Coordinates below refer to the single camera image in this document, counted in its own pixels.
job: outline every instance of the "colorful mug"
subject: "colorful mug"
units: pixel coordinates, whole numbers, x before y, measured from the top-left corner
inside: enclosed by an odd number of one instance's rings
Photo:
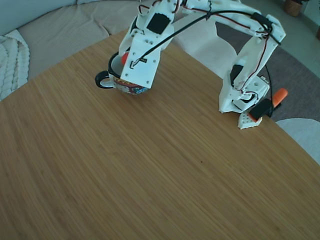
[[[121,57],[117,52],[109,60],[108,71],[102,71],[95,76],[95,84],[102,89],[118,89],[131,95],[142,94],[148,90],[144,86],[122,80],[120,77],[123,68]]]

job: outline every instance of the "gray carpet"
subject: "gray carpet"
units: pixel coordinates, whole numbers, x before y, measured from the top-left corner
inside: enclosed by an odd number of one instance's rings
[[[229,42],[237,53],[250,39],[249,35],[219,23],[216,28],[218,35]],[[305,118],[320,122],[320,78],[281,47],[274,51],[267,66],[271,74],[273,93],[280,88],[289,92],[272,118],[275,121]],[[259,75],[268,78],[265,68]]]

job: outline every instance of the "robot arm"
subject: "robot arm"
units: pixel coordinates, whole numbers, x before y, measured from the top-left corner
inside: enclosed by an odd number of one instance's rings
[[[222,113],[243,113],[256,105],[270,88],[266,80],[257,74],[286,33],[276,18],[271,15],[264,17],[240,1],[156,0],[150,8],[141,5],[119,47],[120,56],[129,50],[121,78],[151,88],[161,51],[168,46],[174,33],[172,22],[180,6],[186,14],[211,17],[252,36],[232,63],[232,69],[225,73],[219,110]]]

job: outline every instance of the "mug handle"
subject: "mug handle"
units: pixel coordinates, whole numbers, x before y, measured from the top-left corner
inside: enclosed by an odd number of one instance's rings
[[[114,83],[113,81],[110,79],[110,75],[108,71],[102,71],[99,72],[96,76],[95,76],[95,84],[102,89],[113,89],[114,88]]]

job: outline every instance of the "wooden table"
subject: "wooden table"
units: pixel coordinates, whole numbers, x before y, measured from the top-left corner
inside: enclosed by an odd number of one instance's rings
[[[152,89],[100,89],[123,37],[0,103],[1,240],[319,240],[320,167],[272,120],[237,128],[174,46]]]

